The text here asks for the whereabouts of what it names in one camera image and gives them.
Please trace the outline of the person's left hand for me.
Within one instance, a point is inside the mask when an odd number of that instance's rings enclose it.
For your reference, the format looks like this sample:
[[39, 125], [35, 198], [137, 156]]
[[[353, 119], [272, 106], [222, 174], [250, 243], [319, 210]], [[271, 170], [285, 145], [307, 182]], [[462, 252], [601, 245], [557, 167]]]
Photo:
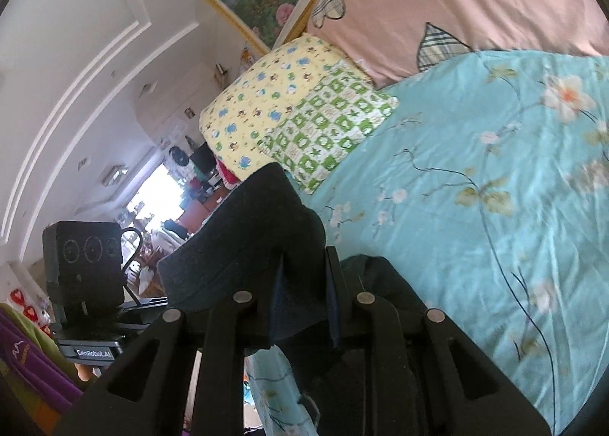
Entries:
[[97, 379], [101, 375], [100, 369], [95, 366], [75, 364], [75, 368], [77, 368], [78, 377], [81, 379], [81, 381], [84, 382], [89, 382], [94, 379]]

